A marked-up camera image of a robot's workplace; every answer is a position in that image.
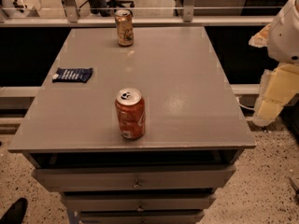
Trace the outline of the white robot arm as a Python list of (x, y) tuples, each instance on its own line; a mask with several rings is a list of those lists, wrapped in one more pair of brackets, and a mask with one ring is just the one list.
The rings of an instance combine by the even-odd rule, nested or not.
[(273, 71), (263, 72), (252, 118), (255, 125), (268, 126), (299, 93), (299, 0), (289, 0), (249, 44), (266, 47), (268, 56), (278, 61)]

